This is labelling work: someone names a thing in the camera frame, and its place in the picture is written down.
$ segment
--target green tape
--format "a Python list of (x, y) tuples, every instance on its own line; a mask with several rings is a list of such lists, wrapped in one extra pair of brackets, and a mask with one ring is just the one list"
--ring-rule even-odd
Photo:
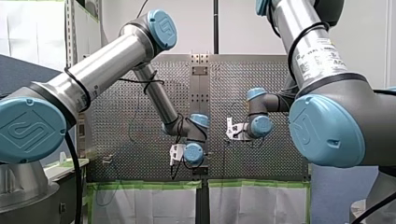
[(180, 181), (180, 182), (145, 182), (145, 181), (121, 181), (105, 183), (89, 183), (88, 188), (93, 190), (106, 189), (198, 189), (201, 187), (200, 181)]
[(268, 188), (286, 188), (286, 189), (307, 189), (309, 182), (287, 182), (271, 180), (254, 180), (254, 179), (235, 179), (235, 180), (209, 180), (210, 188), (232, 188), (232, 187), (268, 187)]
[(93, 188), (87, 189), (88, 224), (92, 224)]
[(242, 187), (242, 180), (223, 179), (223, 180), (208, 180), (210, 188), (235, 188)]

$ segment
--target silver arm segment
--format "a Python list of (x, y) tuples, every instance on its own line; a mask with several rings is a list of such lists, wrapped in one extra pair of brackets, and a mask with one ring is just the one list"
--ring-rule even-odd
[[(134, 68), (134, 74), (139, 81), (150, 81), (152, 80), (156, 71), (150, 63), (142, 63), (141, 65)], [(146, 88), (148, 84), (143, 83), (143, 88)], [(147, 86), (147, 95), (150, 101), (153, 103), (157, 113), (160, 115), (163, 123), (172, 123), (177, 119), (177, 111), (169, 100), (163, 86), (159, 82), (152, 82)]]
[[(176, 27), (170, 17), (161, 10), (150, 11), (126, 24), (119, 38), (64, 73), (47, 83), (33, 82), (0, 101), (0, 115), (8, 116), (0, 120), (0, 212), (11, 204), (57, 191), (59, 186), (48, 182), (38, 160), (62, 143), (64, 134), (76, 124), (79, 112), (127, 72), (134, 70), (138, 80), (151, 81), (154, 69), (150, 61), (176, 42)], [(169, 133), (187, 136), (186, 150), (204, 155), (207, 117), (205, 120), (203, 115), (191, 116), (178, 132), (177, 125), (183, 118), (177, 115), (163, 86), (156, 82), (146, 86), (163, 123), (174, 128)], [(35, 133), (21, 137), (29, 132), (20, 132), (18, 125)]]
[[(331, 7), (324, 12), (318, 2)], [(300, 89), (290, 107), (290, 134), (318, 165), (396, 165), (395, 92), (375, 92), (364, 76), (348, 71), (323, 23), (335, 25), (343, 3), (274, 0), (268, 8)]]

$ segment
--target wire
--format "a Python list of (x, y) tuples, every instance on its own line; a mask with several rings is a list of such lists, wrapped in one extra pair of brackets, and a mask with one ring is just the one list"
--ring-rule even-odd
[(165, 84), (163, 80), (151, 80), (151, 81), (136, 81), (136, 80), (131, 80), (127, 78), (120, 78), (119, 81), (126, 81), (126, 82), (132, 82), (132, 83), (151, 83), (151, 82), (161, 82), (161, 84)]
[(205, 160), (205, 157), (201, 160), (201, 162), (199, 163), (198, 166), (190, 167), (187, 165), (186, 160), (184, 160), (184, 156), (181, 157), (181, 161), (183, 162), (184, 167), (186, 167), (186, 169), (188, 169), (188, 170), (193, 170), (193, 171), (200, 168), (202, 166), (202, 164), (204, 163), (204, 160)]
[(375, 93), (396, 96), (396, 91), (374, 90)]
[(143, 3), (143, 5), (142, 5), (142, 7), (140, 8), (140, 11), (139, 11), (139, 13), (137, 14), (136, 18), (139, 18), (139, 17), (140, 17), (140, 14), (142, 14), (143, 8), (145, 8), (145, 5), (146, 5), (146, 3), (147, 3), (148, 1), (149, 1), (149, 0), (146, 0), (146, 1)]
[(10, 94), (11, 94), (11, 93), (2, 93), (2, 94), (0, 94), (0, 100), (2, 100), (2, 99), (4, 99), (4, 98), (8, 97)]
[(73, 145), (73, 141), (70, 137), (69, 132), (66, 132), (64, 139), (66, 140), (66, 144), (69, 148), (70, 155), (72, 157), (72, 161), (73, 161), (73, 165), (74, 165), (74, 169), (75, 169), (75, 174), (76, 174), (76, 217), (75, 217), (75, 223), (80, 223), (81, 222), (81, 209), (82, 209), (81, 170), (79, 168), (78, 155), (77, 155), (77, 152)]
[(396, 199), (396, 192), (389, 195), (386, 199), (382, 200), (381, 202), (377, 203), (370, 209), (366, 210), (363, 214), (361, 214), (358, 218), (356, 218), (351, 224), (360, 224), (364, 219), (374, 213), (376, 210), (380, 209), (381, 207), (391, 203)]
[(205, 133), (204, 130), (202, 130), (202, 128), (201, 128), (198, 124), (196, 124), (195, 122), (193, 122), (193, 121), (192, 121), (191, 119), (189, 119), (189, 118), (186, 118), (186, 120), (188, 120), (192, 125), (194, 125), (195, 128), (197, 128), (197, 129), (201, 132), (201, 134), (204, 136), (205, 140), (207, 140), (207, 134)]
[(177, 165), (177, 168), (176, 168), (176, 171), (175, 171), (175, 174), (173, 175), (173, 165), (171, 166), (171, 178), (172, 178), (172, 180), (175, 180), (176, 179), (176, 176), (177, 176), (177, 172), (178, 172), (178, 169), (180, 168), (180, 164), (181, 164), (181, 161), (179, 161), (178, 162), (178, 165)]
[(272, 27), (274, 33), (277, 35), (277, 37), (280, 37), (280, 33), (276, 29), (275, 23), (274, 23), (274, 12), (272, 11), (272, 0), (267, 1), (266, 4), (267, 5), (264, 8), (266, 8), (265, 10), (268, 10), (268, 20), (271, 24), (271, 27)]
[(68, 67), (65, 67), (65, 68), (64, 68), (64, 72), (65, 72), (71, 79), (73, 79), (73, 80), (79, 85), (79, 87), (82, 89), (82, 91), (84, 91), (85, 103), (86, 103), (86, 105), (85, 105), (85, 107), (84, 107), (81, 111), (79, 111), (79, 113), (82, 113), (82, 112), (86, 111), (88, 108), (90, 108), (90, 106), (91, 106), (92, 100), (91, 100), (90, 93), (88, 92), (87, 88), (85, 88), (84, 84), (82, 84), (82, 83), (81, 83), (81, 82), (69, 71), (69, 68), (68, 68)]
[(177, 136), (176, 136), (176, 141), (175, 144), (178, 144), (181, 140), (181, 132), (183, 131), (183, 125), (184, 125), (184, 117), (182, 114), (177, 113), (178, 117), (180, 118), (180, 121), (177, 124)]
[(293, 73), (293, 68), (292, 68), (292, 67), (293, 67), (292, 63), (293, 63), (293, 54), (294, 54), (294, 51), (296, 50), (298, 43), (300, 43), (300, 41), (301, 41), (307, 34), (309, 34), (309, 32), (311, 32), (311, 31), (313, 31), (313, 30), (316, 30), (316, 29), (325, 29), (326, 31), (329, 31), (329, 30), (330, 30), (330, 25), (329, 25), (329, 23), (327, 23), (327, 22), (325, 22), (325, 21), (316, 22), (316, 23), (314, 23), (314, 24), (312, 24), (312, 25), (306, 27), (305, 29), (303, 29), (303, 30), (300, 32), (300, 34), (297, 36), (297, 38), (295, 38), (295, 40), (294, 40), (293, 43), (291, 44), (291, 47), (290, 47), (290, 50), (289, 50), (289, 55), (288, 55), (288, 66), (289, 66), (289, 73), (290, 73), (290, 76), (294, 79), (295, 82), (297, 82), (297, 81), (296, 81), (295, 75), (294, 75), (294, 73)]
[(127, 78), (119, 78), (119, 81), (126, 81), (126, 82), (132, 82), (132, 83), (147, 83), (147, 85), (145, 86), (145, 88), (143, 89), (143, 93), (145, 93), (145, 95), (147, 95), (147, 89), (149, 87), (149, 84), (153, 83), (153, 82), (160, 82), (162, 85), (165, 84), (165, 81), (163, 80), (154, 80), (155, 76), (157, 76), (158, 71), (155, 70), (152, 74), (151, 77), (149, 78), (149, 80), (147, 81), (136, 81), (136, 80), (131, 80), (131, 79), (127, 79)]

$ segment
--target white wall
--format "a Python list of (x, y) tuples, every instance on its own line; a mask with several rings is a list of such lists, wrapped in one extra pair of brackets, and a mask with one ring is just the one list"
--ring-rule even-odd
[(390, 1), (346, 0), (341, 20), (330, 32), (348, 68), (365, 75), (373, 88), (386, 86)]
[[(102, 25), (105, 41), (114, 40), (123, 24), (134, 20), (144, 0), (102, 1)], [(177, 45), (165, 53), (206, 53), (213, 49), (211, 0), (150, 0), (142, 15), (160, 8), (169, 13), (177, 28)]]

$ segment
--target perforated metal panel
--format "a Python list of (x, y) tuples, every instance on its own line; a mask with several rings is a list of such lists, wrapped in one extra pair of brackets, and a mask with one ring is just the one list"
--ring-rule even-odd
[[(286, 57), (212, 55), (209, 64), (210, 92), (202, 92), (209, 93), (209, 177), (304, 180), (307, 163), (291, 142), (283, 114), (271, 114), (275, 129), (262, 147), (261, 140), (254, 145), (225, 141), (227, 116), (234, 122), (246, 120), (249, 89), (282, 88), (288, 73)], [(189, 115), (191, 56), (162, 55), (153, 65), (178, 112)], [(125, 77), (134, 79), (134, 74)], [(169, 148), (175, 137), (161, 132), (159, 116), (140, 85), (117, 82), (93, 102), (86, 123), (90, 181), (170, 180)], [(110, 154), (114, 165), (103, 164), (102, 158)], [(191, 179), (191, 171), (181, 165), (177, 179)]]
[(234, 123), (247, 120), (248, 90), (264, 87), (278, 92), (282, 88), (288, 74), (286, 57), (211, 56), (210, 62), (210, 177), (307, 178), (307, 162), (291, 141), (285, 114), (270, 114), (275, 128), (263, 142), (224, 141), (227, 117), (233, 117)]
[[(169, 98), (183, 115), (188, 115), (190, 108), (189, 61), (186, 55), (177, 57), (177, 62), (152, 63), (158, 79), (165, 81)], [(134, 73), (124, 78), (135, 79)], [(87, 141), (92, 145), (89, 180), (170, 180), (169, 149), (175, 137), (162, 133), (161, 120), (140, 84), (118, 81), (100, 95), (92, 103), (88, 125), (91, 134), (87, 137), (92, 138)], [(103, 157), (110, 154), (114, 155), (113, 165), (103, 164)], [(177, 177), (191, 179), (191, 172), (181, 165)]]

